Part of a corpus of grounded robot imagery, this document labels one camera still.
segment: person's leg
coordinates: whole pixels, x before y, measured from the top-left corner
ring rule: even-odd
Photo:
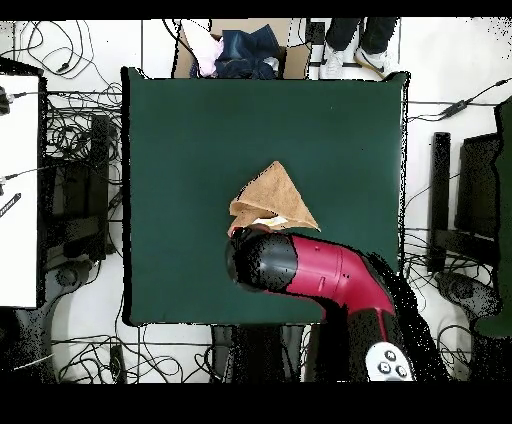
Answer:
[[[361,18],[332,18],[325,41],[335,51],[345,50],[350,44],[360,20]]]
[[[362,18],[332,18],[325,35],[324,60],[320,66],[320,79],[341,79],[344,53]]]
[[[398,18],[372,18],[366,21],[361,47],[368,54],[384,53],[395,31]]]
[[[395,30],[398,18],[368,18],[361,45],[354,60],[364,68],[371,69],[381,78],[393,72],[394,65],[384,54]]]

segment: pink cloth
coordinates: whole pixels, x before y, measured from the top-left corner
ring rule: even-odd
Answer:
[[[188,45],[199,62],[201,75],[203,77],[213,75],[216,70],[215,61],[224,50],[222,38],[219,41],[215,40],[207,29],[188,19],[183,19],[181,22]]]

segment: green tabletop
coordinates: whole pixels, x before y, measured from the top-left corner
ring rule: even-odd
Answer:
[[[322,229],[296,232],[377,252],[397,268],[406,74],[149,80],[128,69],[128,77],[133,324],[322,318],[310,300],[246,292],[226,271],[229,203],[274,160]]]

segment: brown towel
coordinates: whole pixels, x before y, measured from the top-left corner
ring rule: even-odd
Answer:
[[[320,231],[292,180],[277,161],[242,189],[229,205],[229,213],[236,216],[229,227],[229,236],[233,228],[246,227],[258,218],[274,230],[307,227]]]

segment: white sneaker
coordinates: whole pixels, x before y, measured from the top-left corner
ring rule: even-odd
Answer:
[[[390,73],[395,71],[385,52],[368,54],[361,47],[358,47],[354,53],[354,60],[363,68],[367,68],[375,72],[382,79],[386,78]]]
[[[324,59],[325,65],[320,65],[320,79],[342,79],[343,78],[343,54],[345,51],[336,51],[329,44],[325,43]]]

